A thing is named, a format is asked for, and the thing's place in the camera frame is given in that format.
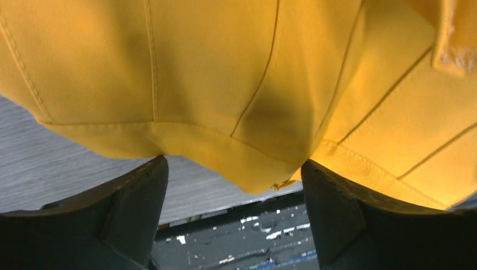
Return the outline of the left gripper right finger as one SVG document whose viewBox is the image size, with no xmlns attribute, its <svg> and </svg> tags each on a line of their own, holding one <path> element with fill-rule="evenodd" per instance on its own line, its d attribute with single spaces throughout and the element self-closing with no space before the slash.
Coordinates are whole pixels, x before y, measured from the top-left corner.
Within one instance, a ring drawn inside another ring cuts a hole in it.
<svg viewBox="0 0 477 270">
<path fill-rule="evenodd" d="M 308 160 L 304 201 L 319 269 L 475 269 L 476 210 L 437 210 Z"/>
</svg>

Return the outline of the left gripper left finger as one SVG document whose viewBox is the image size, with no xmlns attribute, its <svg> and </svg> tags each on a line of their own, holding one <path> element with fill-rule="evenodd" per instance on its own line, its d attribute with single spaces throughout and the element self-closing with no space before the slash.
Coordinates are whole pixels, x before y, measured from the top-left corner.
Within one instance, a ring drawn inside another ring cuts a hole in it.
<svg viewBox="0 0 477 270">
<path fill-rule="evenodd" d="M 136 169 L 38 210 L 1 214 L 2 269 L 146 269 L 168 162 Z"/>
</svg>

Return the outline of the yellow pleated skirt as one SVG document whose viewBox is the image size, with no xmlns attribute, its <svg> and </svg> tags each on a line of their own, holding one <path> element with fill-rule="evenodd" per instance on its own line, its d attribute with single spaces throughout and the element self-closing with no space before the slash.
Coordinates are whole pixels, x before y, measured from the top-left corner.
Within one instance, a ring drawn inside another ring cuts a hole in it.
<svg viewBox="0 0 477 270">
<path fill-rule="evenodd" d="M 434 209 L 476 192 L 475 1 L 2 1 L 1 95 L 247 193 L 308 159 Z"/>
</svg>

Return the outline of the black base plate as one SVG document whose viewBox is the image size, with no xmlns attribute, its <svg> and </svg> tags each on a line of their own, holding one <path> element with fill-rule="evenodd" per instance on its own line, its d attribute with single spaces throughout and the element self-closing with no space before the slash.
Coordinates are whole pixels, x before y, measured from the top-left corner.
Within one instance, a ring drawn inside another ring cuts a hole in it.
<svg viewBox="0 0 477 270">
<path fill-rule="evenodd" d="M 303 192 L 160 226 L 150 269 L 318 269 Z"/>
</svg>

